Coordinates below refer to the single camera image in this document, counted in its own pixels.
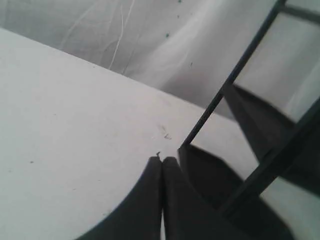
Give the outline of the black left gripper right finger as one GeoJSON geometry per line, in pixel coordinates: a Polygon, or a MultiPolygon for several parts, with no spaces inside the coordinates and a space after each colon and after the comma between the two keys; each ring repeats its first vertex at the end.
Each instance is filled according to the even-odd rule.
{"type": "Polygon", "coordinates": [[[216,213],[192,188],[174,157],[162,162],[167,240],[239,240],[240,231],[216,213]]]}

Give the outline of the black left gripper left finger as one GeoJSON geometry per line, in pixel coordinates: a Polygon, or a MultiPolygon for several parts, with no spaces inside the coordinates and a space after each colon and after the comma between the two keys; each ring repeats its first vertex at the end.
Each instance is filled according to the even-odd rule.
{"type": "Polygon", "coordinates": [[[152,156],[124,200],[80,240],[159,240],[162,220],[162,162],[152,156]]]}

